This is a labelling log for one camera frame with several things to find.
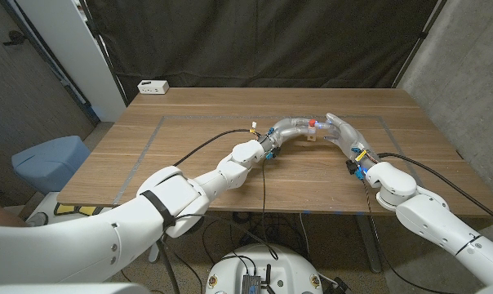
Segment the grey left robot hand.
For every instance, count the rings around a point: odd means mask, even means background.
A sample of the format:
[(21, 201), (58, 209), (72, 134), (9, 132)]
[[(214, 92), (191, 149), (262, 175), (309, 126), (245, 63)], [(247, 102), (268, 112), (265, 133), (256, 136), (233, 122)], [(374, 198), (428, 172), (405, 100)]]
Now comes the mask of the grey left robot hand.
[(307, 140), (315, 141), (317, 129), (314, 125), (315, 122), (309, 118), (284, 118), (273, 125), (265, 135), (262, 135), (258, 142), (267, 154), (297, 136), (306, 136)]

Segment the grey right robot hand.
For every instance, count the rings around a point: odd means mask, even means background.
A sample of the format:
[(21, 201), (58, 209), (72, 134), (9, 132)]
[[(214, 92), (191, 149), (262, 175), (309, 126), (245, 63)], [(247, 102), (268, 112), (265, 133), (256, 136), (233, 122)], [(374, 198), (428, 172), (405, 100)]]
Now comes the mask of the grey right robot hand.
[(364, 168), (381, 162), (364, 136), (342, 118), (327, 113), (326, 124), (328, 135), (324, 136), (324, 139), (337, 145), (348, 159), (359, 162)]

